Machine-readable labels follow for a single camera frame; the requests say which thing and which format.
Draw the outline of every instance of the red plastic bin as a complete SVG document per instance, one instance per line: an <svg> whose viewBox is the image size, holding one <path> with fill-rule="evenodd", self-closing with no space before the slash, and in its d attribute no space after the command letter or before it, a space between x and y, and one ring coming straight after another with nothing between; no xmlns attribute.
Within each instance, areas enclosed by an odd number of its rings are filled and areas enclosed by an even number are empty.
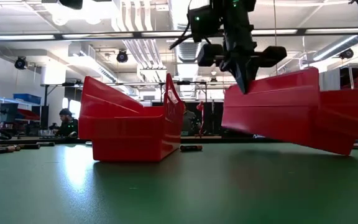
<svg viewBox="0 0 358 224"><path fill-rule="evenodd" d="M33 111L30 110L25 110L25 109L17 109L17 112L22 115L24 117L24 119L29 119L29 120L39 120L40 116L37 115L36 113L34 113Z"/></svg>
<svg viewBox="0 0 358 224"><path fill-rule="evenodd" d="M267 138L349 155L358 139L358 89L319 90L309 68L238 86L225 94L222 126Z"/></svg>
<svg viewBox="0 0 358 224"><path fill-rule="evenodd" d="M92 140L97 161L161 161L180 147L183 106L167 74L163 106L144 107L131 97L86 77L79 137Z"/></svg>

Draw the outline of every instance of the fluorescent light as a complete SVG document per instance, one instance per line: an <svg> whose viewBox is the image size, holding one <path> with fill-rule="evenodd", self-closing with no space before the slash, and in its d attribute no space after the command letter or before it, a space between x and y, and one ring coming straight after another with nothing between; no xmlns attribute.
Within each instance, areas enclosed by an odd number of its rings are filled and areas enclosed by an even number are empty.
<svg viewBox="0 0 358 224"><path fill-rule="evenodd" d="M252 35L269 35L269 34L295 34L298 30L296 29L268 29L268 30L253 30Z"/></svg>
<svg viewBox="0 0 358 224"><path fill-rule="evenodd" d="M53 35L0 35L0 40L53 40Z"/></svg>
<svg viewBox="0 0 358 224"><path fill-rule="evenodd" d="M118 85L143 85L143 86L146 86L146 85L160 85L159 83L117 83Z"/></svg>
<svg viewBox="0 0 358 224"><path fill-rule="evenodd" d="M170 37L180 37L183 31L165 31L165 32L144 32L142 33L143 37L155 37L155 36L170 36Z"/></svg>
<svg viewBox="0 0 358 224"><path fill-rule="evenodd" d="M306 34L325 34L330 33L355 33L358 28L332 28L332 29L307 29Z"/></svg>
<svg viewBox="0 0 358 224"><path fill-rule="evenodd" d="M276 6L276 7L316 7L316 6L333 6L338 4L349 4L349 1L316 2L316 3L257 1L256 4L260 4L264 6Z"/></svg>
<svg viewBox="0 0 358 224"><path fill-rule="evenodd" d="M107 34L63 34L64 39L102 39L102 38L131 38L132 33L107 33Z"/></svg>
<svg viewBox="0 0 358 224"><path fill-rule="evenodd" d="M337 45L335 45L334 47L331 47L330 49L328 49L327 51L325 51L324 53L322 53L321 55L313 58L313 60L318 61L320 59L322 59L323 57L325 57L327 54L331 53L333 50L337 49L338 47L348 43L349 41L351 41L352 39L355 39L357 37L357 35L353 35L349 38L347 38L346 40L343 40L342 42L338 43Z"/></svg>
<svg viewBox="0 0 358 224"><path fill-rule="evenodd" d="M236 82L208 82L207 85L234 85Z"/></svg>
<svg viewBox="0 0 358 224"><path fill-rule="evenodd" d="M167 43L174 43L175 41L177 41L177 40L167 40ZM184 40L182 43L194 43L194 40L193 40L193 38L189 38L189 39Z"/></svg>

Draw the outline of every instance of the man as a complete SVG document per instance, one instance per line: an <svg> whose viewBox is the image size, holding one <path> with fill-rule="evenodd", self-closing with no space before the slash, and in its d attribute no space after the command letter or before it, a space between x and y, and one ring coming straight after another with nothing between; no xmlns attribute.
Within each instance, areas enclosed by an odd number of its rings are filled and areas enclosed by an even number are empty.
<svg viewBox="0 0 358 224"><path fill-rule="evenodd" d="M72 117L72 113L67 108L64 108L60 111L60 120L62 125L59 130L55 129L56 136L72 136L78 133L78 120Z"/></svg>
<svg viewBox="0 0 358 224"><path fill-rule="evenodd" d="M183 103L183 126L181 128L182 135L190 135L190 133L193 133L193 124L191 123L191 120L196 117L196 114L193 112L187 110L186 103L182 101Z"/></svg>

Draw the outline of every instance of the green table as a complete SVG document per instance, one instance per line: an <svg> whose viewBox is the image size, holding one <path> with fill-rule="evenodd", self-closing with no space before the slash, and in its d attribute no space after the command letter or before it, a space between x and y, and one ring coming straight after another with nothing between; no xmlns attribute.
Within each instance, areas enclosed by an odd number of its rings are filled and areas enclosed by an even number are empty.
<svg viewBox="0 0 358 224"><path fill-rule="evenodd" d="M355 223L358 151L204 144L159 164L108 164L90 147L0 155L0 223Z"/></svg>

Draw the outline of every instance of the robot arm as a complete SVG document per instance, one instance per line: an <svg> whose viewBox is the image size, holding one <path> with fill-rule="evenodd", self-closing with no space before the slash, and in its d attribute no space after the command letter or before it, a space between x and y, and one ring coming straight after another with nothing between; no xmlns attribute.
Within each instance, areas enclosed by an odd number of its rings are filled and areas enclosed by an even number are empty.
<svg viewBox="0 0 358 224"><path fill-rule="evenodd" d="M208 44L204 44L197 57L198 66L209 67L215 63L222 72L232 73L241 91L247 93L259 67L272 67L287 56L284 47L270 46L263 52L254 50L257 43L252 40L254 26L249 22L248 12L254 10L255 3L256 0L210 0L208 6L189 10L191 34L182 35L170 49L190 37L195 43L206 39ZM207 37L220 32L224 34L223 44L211 44Z"/></svg>

